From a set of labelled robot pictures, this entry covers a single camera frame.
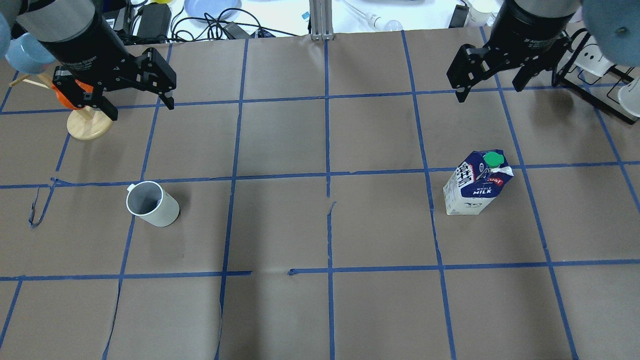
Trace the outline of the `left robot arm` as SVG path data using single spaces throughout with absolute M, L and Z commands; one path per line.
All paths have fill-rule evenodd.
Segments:
M 72 107 L 98 109 L 116 121 L 118 109 L 105 92 L 137 89 L 174 109 L 174 69 L 153 47 L 128 52 L 91 0 L 20 0 L 16 20 L 59 62 L 52 84 Z

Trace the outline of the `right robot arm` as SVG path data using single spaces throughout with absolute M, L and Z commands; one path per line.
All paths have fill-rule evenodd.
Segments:
M 505 0 L 487 42 L 463 44 L 446 71 L 458 102 L 496 73 L 517 69 L 512 86 L 519 92 L 542 71 L 556 69 L 572 42 L 565 30 L 579 7 L 578 0 Z

